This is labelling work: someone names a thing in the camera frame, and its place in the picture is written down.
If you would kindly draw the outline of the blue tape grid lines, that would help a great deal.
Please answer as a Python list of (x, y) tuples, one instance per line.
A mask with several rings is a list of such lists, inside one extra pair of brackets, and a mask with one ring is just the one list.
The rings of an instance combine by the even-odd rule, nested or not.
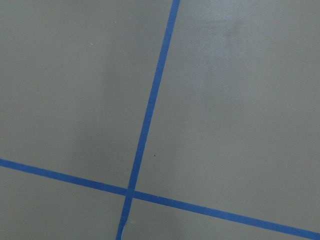
[(147, 102), (147, 107), (145, 110), (145, 115), (143, 119), (143, 124), (141, 127), (140, 136), (138, 139), (137, 149), (134, 157), (134, 162), (132, 165), (132, 170), (130, 173), (130, 178), (128, 186), (126, 188), (119, 187), (116, 185), (110, 185), (98, 181), (93, 181), (73, 175), (68, 175), (52, 170), (47, 170), (44, 168), (39, 168), (27, 164), (22, 164), (6, 159), (1, 159), (0, 165), (4, 168), (13, 169), (37, 176), (42, 176), (45, 178), (50, 178), (74, 185), (83, 186), (86, 188), (96, 189), (103, 192), (108, 192), (120, 196), (124, 196), (124, 203), (120, 215), (120, 220), (118, 224), (118, 229), (116, 233), (116, 239), (121, 240), (123, 238), (124, 230), (130, 215), (130, 210), (132, 207), (132, 201), (134, 199), (142, 200), (150, 203), (155, 203), (163, 206), (168, 206), (175, 209), (185, 210), (188, 212), (197, 213), (200, 215), (210, 216), (222, 220), (227, 220), (235, 223), (244, 224), (247, 226), (253, 226), (257, 228), (262, 228), (274, 232), (279, 232), (283, 234), (288, 234), (292, 236), (297, 236), (301, 238), (306, 238), (310, 240), (318, 240), (320, 234), (318, 232), (309, 231), (301, 228), (296, 228), (292, 226), (287, 226), (283, 224), (278, 224), (270, 221), (265, 221), (257, 218), (247, 217), (244, 215), (239, 215), (231, 212), (226, 212), (222, 210), (217, 210), (209, 207), (204, 207), (196, 204), (191, 204), (183, 201), (178, 201), (166, 197), (161, 197), (157, 195), (152, 195), (145, 192), (140, 192), (136, 190), (136, 185), (141, 169), (141, 164), (144, 156), (145, 146), (148, 139), (148, 134), (153, 118), (153, 113), (158, 97), (158, 92), (167, 60), (168, 51), (170, 48), (170, 43), (172, 39), (172, 34), (174, 31), (178, 10), (180, 6), (180, 1), (172, 1), (170, 12), (166, 24), (166, 29), (161, 45), (161, 50), (159, 53), (156, 70), (151, 85), (151, 90)]

